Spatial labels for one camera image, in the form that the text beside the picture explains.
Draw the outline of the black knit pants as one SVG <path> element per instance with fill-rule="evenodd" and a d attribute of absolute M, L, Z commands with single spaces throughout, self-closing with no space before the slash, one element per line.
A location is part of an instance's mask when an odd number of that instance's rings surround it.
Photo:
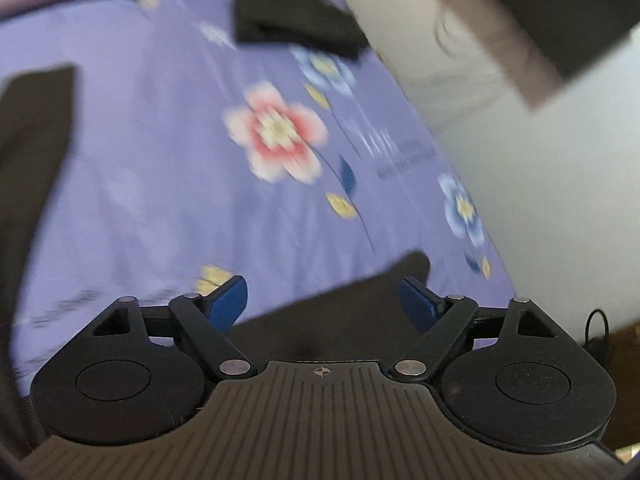
<path fill-rule="evenodd" d="M 43 440 L 17 388 L 10 345 L 23 276 L 73 129 L 70 66 L 11 79 L 1 93 L 1 454 L 22 458 Z M 235 325 L 225 334 L 256 364 L 269 359 L 374 359 L 387 366 L 419 339 L 401 307 L 403 278 L 425 281 L 431 263 L 409 252 L 386 272 Z"/>

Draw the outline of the folded black and teal clothes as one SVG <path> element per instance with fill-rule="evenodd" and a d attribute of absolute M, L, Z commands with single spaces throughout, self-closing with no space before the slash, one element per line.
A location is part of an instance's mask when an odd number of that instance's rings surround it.
<path fill-rule="evenodd" d="M 299 44 L 345 58 L 369 47 L 355 15 L 329 0 L 235 0 L 234 36 L 241 44 Z"/>

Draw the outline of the purple floral bed sheet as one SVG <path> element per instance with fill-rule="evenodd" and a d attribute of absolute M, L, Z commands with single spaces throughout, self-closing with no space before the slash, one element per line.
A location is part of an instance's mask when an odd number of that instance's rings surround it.
<path fill-rule="evenodd" d="M 72 145 L 17 304 L 17 385 L 119 296 L 234 274 L 242 320 L 378 274 L 501 307 L 509 275 L 468 191 L 372 52 L 237 44 L 234 0 L 76 0 L 1 24 L 1 78 L 72 64 Z"/>

